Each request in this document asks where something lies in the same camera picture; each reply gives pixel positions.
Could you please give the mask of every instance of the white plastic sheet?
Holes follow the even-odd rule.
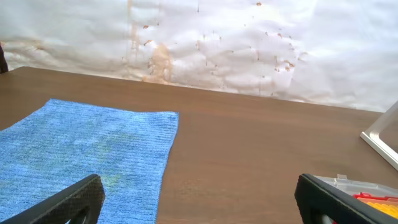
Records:
[[[11,69],[49,68],[385,111],[398,2],[2,0]]]

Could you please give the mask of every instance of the wooden tabletop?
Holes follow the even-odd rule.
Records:
[[[50,98],[180,112],[157,223],[301,223],[302,173],[398,188],[359,138],[379,113],[22,67],[0,75],[0,129]]]

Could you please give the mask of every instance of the white metal frame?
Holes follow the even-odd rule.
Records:
[[[368,130],[361,133],[363,138],[376,152],[398,170],[398,153],[384,143],[379,135],[394,118],[398,116],[398,101],[391,106]]]

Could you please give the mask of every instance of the wrinkled white sheet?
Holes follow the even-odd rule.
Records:
[[[385,111],[398,2],[2,0],[10,69],[31,66]]]

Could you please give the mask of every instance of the wooden table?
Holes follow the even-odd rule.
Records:
[[[50,98],[180,112],[157,223],[301,223],[302,173],[398,188],[359,138],[379,113],[23,67],[0,75],[0,129]]]

